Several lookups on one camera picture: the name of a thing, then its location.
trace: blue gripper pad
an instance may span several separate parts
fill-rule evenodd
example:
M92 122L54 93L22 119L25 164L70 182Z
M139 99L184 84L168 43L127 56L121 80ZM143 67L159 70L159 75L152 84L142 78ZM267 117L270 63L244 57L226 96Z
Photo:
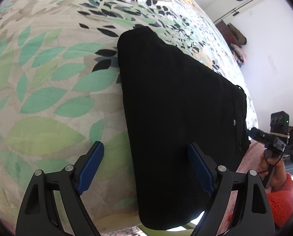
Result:
M79 174L79 185L76 189L77 194L81 195L89 189L103 156L104 145L102 142L99 142Z
M193 143L189 143L187 146L187 149L188 149L188 158L193 167L193 170L196 173L196 176L199 180L199 183L202 189L211 196L215 191L215 187L214 187L215 178L211 170L207 167L203 158L200 156L197 149L194 147Z

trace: bed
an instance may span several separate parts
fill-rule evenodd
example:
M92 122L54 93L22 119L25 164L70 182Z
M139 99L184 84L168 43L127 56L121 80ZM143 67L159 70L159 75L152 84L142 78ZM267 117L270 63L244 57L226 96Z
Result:
M100 233L140 223L117 61L118 37L149 26L241 86L223 37L185 0L4 0L0 5L0 218L14 232L33 172L61 170L100 140L105 156L82 195ZM60 195L64 228L71 233Z

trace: brown bag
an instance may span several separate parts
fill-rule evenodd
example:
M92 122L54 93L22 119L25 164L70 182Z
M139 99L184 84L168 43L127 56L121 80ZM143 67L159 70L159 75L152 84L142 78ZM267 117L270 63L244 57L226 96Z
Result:
M246 37L237 28L235 28L231 23L229 23L227 26L228 26L229 30L233 33L233 35L235 35L238 42L241 45L246 45L246 43L247 43Z

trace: human hand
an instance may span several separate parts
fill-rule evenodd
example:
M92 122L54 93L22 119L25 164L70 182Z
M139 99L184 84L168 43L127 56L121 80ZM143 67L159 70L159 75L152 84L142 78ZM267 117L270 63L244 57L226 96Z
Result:
M278 162L276 164L275 172L270 182L270 186L272 187L274 191L278 191L279 189L281 189L286 182L286 171L285 171L284 161L282 159L280 161L278 160L279 160L279 157L271 157L265 160L265 155L263 153L261 154L259 168L258 168L258 172L265 171L268 169L269 164L275 165ZM263 176L266 176L268 173L269 172L266 171L266 172L260 173L259 176L263 177Z

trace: person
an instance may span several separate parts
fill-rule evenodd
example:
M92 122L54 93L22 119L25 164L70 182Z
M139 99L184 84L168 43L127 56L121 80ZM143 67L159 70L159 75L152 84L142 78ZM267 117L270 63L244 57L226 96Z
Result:
M286 173L284 161L279 158L267 158L264 156L265 147L258 142L252 142L243 157L237 172L247 173L248 170L254 169L259 176L266 176L269 164L275 165L275 173L271 179L270 187L265 189L269 204L272 210L275 227L282 227L293 213L293 181L289 173ZM229 198L229 203L218 229L218 234L227 231L229 222L232 218L237 191L233 191Z

